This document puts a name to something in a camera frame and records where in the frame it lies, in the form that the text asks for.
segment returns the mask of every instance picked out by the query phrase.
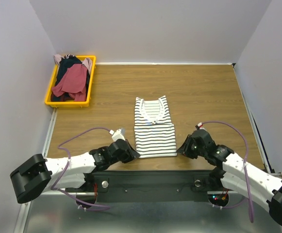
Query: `clothing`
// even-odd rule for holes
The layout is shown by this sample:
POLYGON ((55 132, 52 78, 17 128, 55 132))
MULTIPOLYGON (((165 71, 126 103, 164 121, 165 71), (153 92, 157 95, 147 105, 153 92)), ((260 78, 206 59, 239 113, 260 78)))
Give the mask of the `clothing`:
POLYGON ((75 101, 85 101, 87 71, 82 64, 68 68, 61 81, 51 89, 53 94, 59 97, 67 92, 75 101))
POLYGON ((140 158, 177 155, 175 129, 166 96, 150 101, 135 99, 134 133, 140 158))
MULTIPOLYGON (((58 69, 58 73, 57 73, 57 77, 56 77, 56 82, 55 82, 55 87, 53 87, 51 90, 55 92, 52 93, 50 99, 51 101, 67 101, 67 100, 73 100, 75 99, 75 101, 85 101, 86 100, 86 96, 88 94, 88 88, 89 88, 89 82, 90 82, 90 75, 91 75, 91 70, 92 70, 92 60, 90 58, 85 58, 85 60, 82 62, 81 60, 79 60, 75 55, 72 54, 68 54, 65 56, 61 56, 59 54, 56 54, 53 56, 54 57, 54 61, 55 63, 58 65, 59 69, 58 69), (81 88, 81 91, 79 91, 79 94, 76 95, 75 90, 73 90, 73 92, 70 93, 66 93, 67 90, 71 90, 71 88, 75 88, 75 87, 82 87, 83 84, 82 83, 74 83, 75 80, 72 81, 72 77, 71 75, 75 75, 70 73, 67 79, 67 83, 65 85, 63 85, 63 83, 65 83, 65 80, 63 83, 61 83, 59 86, 58 84, 61 82, 61 80, 63 79, 63 77, 66 75, 67 71, 69 68, 73 67, 75 64, 82 64, 84 67, 87 68, 87 72, 86 72, 86 80, 85 80, 85 89, 81 88)), ((80 82, 82 79, 79 79, 79 77, 77 78, 76 82, 80 82)))

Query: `wooden tabletop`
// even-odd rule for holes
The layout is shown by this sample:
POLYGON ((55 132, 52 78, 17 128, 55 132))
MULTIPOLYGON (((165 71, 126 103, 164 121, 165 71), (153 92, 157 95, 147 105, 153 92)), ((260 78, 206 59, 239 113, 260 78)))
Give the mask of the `wooden tabletop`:
MULTIPOLYGON (((90 105, 82 109, 58 109, 48 157, 66 157, 57 146, 92 127, 125 128, 125 137, 135 148, 135 98, 156 100, 166 95, 175 125, 177 147, 201 121, 221 120, 237 127, 249 143, 248 161, 264 168, 232 66, 97 66, 90 105)), ((241 137, 227 126, 208 124, 205 128, 217 144, 244 156, 241 137)), ((66 144, 72 156, 112 143, 110 135, 95 130, 66 144)), ((116 170, 213 169, 203 158, 158 157, 116 163, 116 170)))

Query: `black garment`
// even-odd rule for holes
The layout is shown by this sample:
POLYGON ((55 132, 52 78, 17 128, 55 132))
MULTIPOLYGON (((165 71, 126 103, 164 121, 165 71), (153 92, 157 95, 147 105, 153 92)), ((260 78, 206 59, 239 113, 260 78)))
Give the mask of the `black garment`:
MULTIPOLYGON (((61 61, 60 66, 57 74, 57 80, 55 81, 55 86, 58 85, 58 83, 61 81, 65 73, 67 72, 68 68, 71 68, 75 64, 82 64, 82 61, 79 60, 74 55, 65 55, 61 61)), ((87 70, 87 78, 86 78, 86 96, 88 95, 88 88, 89 88, 89 81, 90 81, 90 74, 87 70)), ((67 100, 72 100, 68 93, 64 93, 63 95, 56 97, 53 93, 51 94, 50 100, 52 102, 64 102, 67 100)))

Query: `laundry basket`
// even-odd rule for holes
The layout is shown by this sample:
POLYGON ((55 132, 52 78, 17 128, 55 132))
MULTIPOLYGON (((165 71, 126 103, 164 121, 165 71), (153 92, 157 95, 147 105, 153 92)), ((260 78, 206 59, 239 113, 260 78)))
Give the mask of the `laundry basket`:
POLYGON ((76 56, 79 60, 83 61, 85 58, 89 57, 92 60, 92 69, 91 69, 91 75, 90 75, 90 81, 89 81, 89 87, 88 87, 88 94, 86 101, 73 101, 73 100, 68 100, 65 102, 53 102, 51 101, 50 97, 52 94, 51 88, 55 85, 56 78, 57 78, 57 73, 58 73, 58 65, 56 64, 54 66, 52 75, 51 75, 51 80, 48 86, 46 98, 45 98, 45 104, 50 105, 53 108, 72 108, 72 107, 88 107, 89 106, 89 101, 90 101, 90 93, 91 93, 91 87, 92 87, 92 81, 94 77, 94 69, 96 65, 96 57, 95 56, 76 56))

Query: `pile of clothes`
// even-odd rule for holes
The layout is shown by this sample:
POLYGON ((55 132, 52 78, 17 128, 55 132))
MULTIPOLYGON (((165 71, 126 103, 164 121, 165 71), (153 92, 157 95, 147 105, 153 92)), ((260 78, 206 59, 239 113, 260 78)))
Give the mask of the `pile of clothes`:
POLYGON ((72 54, 57 54, 54 55, 54 60, 59 69, 55 86, 51 88, 51 101, 86 101, 92 69, 91 59, 81 61, 72 54))

